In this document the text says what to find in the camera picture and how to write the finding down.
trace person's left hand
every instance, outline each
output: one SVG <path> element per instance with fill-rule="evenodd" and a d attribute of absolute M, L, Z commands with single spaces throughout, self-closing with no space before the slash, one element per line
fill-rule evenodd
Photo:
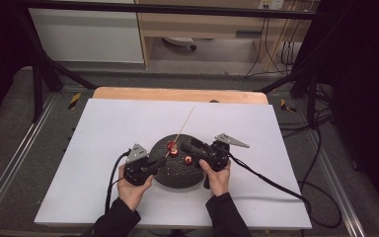
<path fill-rule="evenodd" d="M 124 177 L 124 166 L 121 165 L 118 168 L 118 178 Z M 144 192 L 152 186 L 153 175 L 147 178 L 146 182 L 142 186 L 134 186 L 129 183 L 126 179 L 121 179 L 116 183 L 116 188 L 118 189 L 118 197 L 124 201 L 124 203 L 132 211 L 136 210 L 143 198 Z"/>

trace desk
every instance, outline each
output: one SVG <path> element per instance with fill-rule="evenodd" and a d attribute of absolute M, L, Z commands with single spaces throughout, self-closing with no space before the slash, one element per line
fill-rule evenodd
<path fill-rule="evenodd" d="M 261 8 L 260 0 L 134 0 L 137 4 L 161 4 L 179 6 L 202 6 L 224 8 Z M 281 10 L 285 11 L 314 11 L 318 2 L 309 5 L 295 0 L 283 1 Z M 237 32 L 256 32 L 261 34 L 264 19 L 244 17 L 220 17 L 220 16 L 194 16 L 174 14 L 150 14 L 138 13 L 140 40 L 142 42 L 143 58 L 146 67 L 150 67 L 151 49 L 153 38 L 199 38 L 199 39 L 236 39 Z M 286 19 L 270 19 L 267 30 L 268 52 L 276 61 L 276 55 L 280 51 L 284 41 L 302 42 L 309 29 L 311 21 L 297 21 Z M 252 40 L 257 51 L 260 49 L 260 62 L 265 71 L 274 71 L 275 68 L 265 50 L 265 37 L 263 40 L 252 37 L 240 39 Z"/>
<path fill-rule="evenodd" d="M 168 95 L 174 101 L 167 100 Z M 206 103 L 230 102 L 232 95 L 239 104 Z M 111 169 L 119 154 L 135 142 L 150 152 L 158 140 L 180 130 L 192 108 L 183 133 L 211 143 L 215 135 L 226 132 L 250 144 L 249 149 L 232 146 L 231 152 L 254 170 L 299 193 L 272 106 L 267 105 L 265 95 L 100 88 L 94 99 L 88 101 L 35 223 L 48 226 L 94 223 L 104 213 Z M 311 228 L 300 200 L 267 185 L 236 164 L 231 170 L 230 193 L 251 229 Z M 112 200 L 116 196 L 113 190 Z M 138 207 L 143 217 L 138 226 L 207 228 L 211 221 L 204 204 L 209 198 L 210 191 L 202 187 L 202 182 L 188 189 L 172 190 L 155 181 Z"/>

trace white cabinet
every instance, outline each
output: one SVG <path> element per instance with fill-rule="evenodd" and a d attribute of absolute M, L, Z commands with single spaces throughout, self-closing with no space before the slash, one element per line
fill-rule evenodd
<path fill-rule="evenodd" d="M 44 50 L 54 60 L 143 63 L 135 13 L 47 9 L 30 13 Z"/>

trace round black platform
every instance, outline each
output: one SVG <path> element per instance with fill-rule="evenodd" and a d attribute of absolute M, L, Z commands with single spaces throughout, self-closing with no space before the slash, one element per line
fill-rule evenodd
<path fill-rule="evenodd" d="M 177 137 L 176 134 L 166 136 L 159 140 L 150 151 L 150 158 L 161 159 L 168 153 L 168 142 L 174 141 Z M 181 142 L 190 142 L 192 136 L 180 134 L 177 139 L 178 156 L 171 157 L 168 155 L 166 166 L 162 167 L 158 171 L 158 175 L 155 179 L 162 185 L 172 189 L 186 189 L 198 184 L 203 180 L 202 170 L 195 168 L 194 164 L 186 166 L 184 159 L 187 154 L 181 149 Z"/>

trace aluminum rail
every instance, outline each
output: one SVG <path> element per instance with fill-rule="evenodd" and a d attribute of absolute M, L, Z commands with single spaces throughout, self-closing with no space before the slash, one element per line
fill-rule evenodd
<path fill-rule="evenodd" d="M 47 99 L 47 101 L 44 104 L 43 113 L 41 117 L 38 119 L 38 121 L 31 125 L 29 131 L 27 132 L 26 136 L 24 137 L 23 141 L 21 142 L 20 146 L 18 147 L 17 151 L 15 152 L 11 161 L 9 162 L 7 168 L 2 174 L 0 178 L 0 202 L 6 194 L 6 192 L 8 191 L 9 187 L 11 186 L 12 181 L 17 175 L 18 170 L 20 169 L 24 159 L 29 153 L 30 148 L 36 140 L 39 131 L 41 130 L 42 126 L 45 123 L 45 120 L 50 114 L 56 97 L 57 94 L 53 94 Z"/>

